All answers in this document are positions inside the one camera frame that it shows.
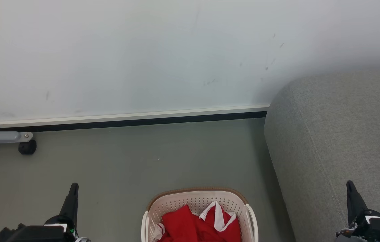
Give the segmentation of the white and black baseboard strip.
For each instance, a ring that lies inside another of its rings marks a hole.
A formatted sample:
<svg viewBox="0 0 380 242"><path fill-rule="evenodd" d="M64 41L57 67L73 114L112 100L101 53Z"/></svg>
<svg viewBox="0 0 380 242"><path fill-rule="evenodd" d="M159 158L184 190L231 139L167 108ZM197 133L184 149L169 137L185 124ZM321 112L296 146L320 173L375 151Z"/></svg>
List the white and black baseboard strip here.
<svg viewBox="0 0 380 242"><path fill-rule="evenodd" d="M269 105L263 104L250 106L230 106L221 108L141 112L116 115L0 121L0 131L48 132L153 124L247 119L264 117L268 109Z"/></svg>

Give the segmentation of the black caster wheel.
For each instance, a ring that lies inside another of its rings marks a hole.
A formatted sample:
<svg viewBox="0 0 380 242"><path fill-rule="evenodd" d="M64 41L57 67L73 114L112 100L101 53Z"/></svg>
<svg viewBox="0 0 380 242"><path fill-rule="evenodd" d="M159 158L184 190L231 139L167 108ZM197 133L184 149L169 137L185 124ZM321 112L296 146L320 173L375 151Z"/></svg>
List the black caster wheel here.
<svg viewBox="0 0 380 242"><path fill-rule="evenodd" d="M37 149L37 142L35 140L30 140L28 142L19 143L19 153L21 155L33 155Z"/></svg>

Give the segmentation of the white perforated laundry basket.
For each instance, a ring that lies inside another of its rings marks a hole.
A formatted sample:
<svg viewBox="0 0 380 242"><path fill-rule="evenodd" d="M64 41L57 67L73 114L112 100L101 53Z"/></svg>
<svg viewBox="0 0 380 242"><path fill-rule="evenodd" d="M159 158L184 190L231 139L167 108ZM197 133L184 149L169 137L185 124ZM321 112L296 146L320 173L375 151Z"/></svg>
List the white perforated laundry basket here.
<svg viewBox="0 0 380 242"><path fill-rule="evenodd" d="M240 192L222 187L195 187L166 191L155 196L148 204L141 221L141 242L153 240L155 225L168 212L188 205L199 215L212 202L218 202L226 212L234 212L240 223L242 242L259 242L259 229L253 209Z"/></svg>

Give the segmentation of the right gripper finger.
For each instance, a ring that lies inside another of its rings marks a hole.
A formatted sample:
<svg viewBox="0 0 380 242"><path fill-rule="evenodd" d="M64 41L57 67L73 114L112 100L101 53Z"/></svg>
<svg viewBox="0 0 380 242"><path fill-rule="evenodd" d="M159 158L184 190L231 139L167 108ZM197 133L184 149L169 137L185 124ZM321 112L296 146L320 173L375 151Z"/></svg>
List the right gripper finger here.
<svg viewBox="0 0 380 242"><path fill-rule="evenodd" d="M353 181L347 181L347 218L348 225L353 224L358 216L367 211L368 208L357 191Z"/></svg>

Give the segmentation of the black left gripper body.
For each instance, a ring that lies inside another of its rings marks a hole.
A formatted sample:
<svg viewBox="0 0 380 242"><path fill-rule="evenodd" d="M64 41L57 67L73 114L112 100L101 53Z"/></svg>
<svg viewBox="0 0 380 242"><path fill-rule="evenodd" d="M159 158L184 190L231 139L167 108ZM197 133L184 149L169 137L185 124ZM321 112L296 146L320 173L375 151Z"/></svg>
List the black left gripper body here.
<svg viewBox="0 0 380 242"><path fill-rule="evenodd" d="M89 238L78 236L74 218L57 215L44 225L19 226L15 242L89 242Z"/></svg>

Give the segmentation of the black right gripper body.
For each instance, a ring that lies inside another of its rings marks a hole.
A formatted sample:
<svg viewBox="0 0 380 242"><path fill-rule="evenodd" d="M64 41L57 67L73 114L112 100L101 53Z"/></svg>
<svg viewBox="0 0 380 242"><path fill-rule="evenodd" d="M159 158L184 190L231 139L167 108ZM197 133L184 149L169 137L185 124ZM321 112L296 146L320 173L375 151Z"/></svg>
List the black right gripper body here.
<svg viewBox="0 0 380 242"><path fill-rule="evenodd" d="M380 213L361 211L348 228L336 233L336 242L380 242Z"/></svg>

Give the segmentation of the red garment with striped trim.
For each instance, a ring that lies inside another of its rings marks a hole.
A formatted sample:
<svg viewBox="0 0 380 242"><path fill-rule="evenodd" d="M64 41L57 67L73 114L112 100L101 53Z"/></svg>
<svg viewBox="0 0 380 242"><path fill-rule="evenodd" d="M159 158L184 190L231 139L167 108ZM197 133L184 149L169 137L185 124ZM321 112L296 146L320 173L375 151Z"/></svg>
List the red garment with striped trim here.
<svg viewBox="0 0 380 242"><path fill-rule="evenodd" d="M202 220L188 205L162 216L164 234L157 242L202 242Z"/></svg>

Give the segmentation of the red shirt with white collar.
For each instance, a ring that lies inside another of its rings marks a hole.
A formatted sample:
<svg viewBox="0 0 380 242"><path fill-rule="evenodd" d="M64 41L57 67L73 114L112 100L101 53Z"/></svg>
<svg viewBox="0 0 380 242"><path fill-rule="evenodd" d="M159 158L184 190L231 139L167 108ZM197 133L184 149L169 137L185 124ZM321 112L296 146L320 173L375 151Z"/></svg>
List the red shirt with white collar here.
<svg viewBox="0 0 380 242"><path fill-rule="evenodd" d="M218 202L212 202L196 220L199 242L242 242L236 213L226 212Z"/></svg>

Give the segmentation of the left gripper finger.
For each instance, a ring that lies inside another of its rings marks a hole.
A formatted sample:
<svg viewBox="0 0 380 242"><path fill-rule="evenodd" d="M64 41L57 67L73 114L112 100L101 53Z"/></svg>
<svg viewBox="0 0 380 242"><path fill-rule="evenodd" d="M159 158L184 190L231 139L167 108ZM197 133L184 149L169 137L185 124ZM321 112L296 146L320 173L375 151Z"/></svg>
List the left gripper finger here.
<svg viewBox="0 0 380 242"><path fill-rule="evenodd" d="M60 210L59 216L77 223L78 215L78 183L72 183Z"/></svg>

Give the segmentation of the grey fabric sofa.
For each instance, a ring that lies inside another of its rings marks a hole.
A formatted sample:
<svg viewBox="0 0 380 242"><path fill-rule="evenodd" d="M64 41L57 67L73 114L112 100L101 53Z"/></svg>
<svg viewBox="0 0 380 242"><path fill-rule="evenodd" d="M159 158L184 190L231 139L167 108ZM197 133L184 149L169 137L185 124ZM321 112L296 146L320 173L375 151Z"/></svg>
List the grey fabric sofa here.
<svg viewBox="0 0 380 242"><path fill-rule="evenodd" d="M264 136L296 242L334 242L348 226L349 180L380 213L380 69L290 82Z"/></svg>

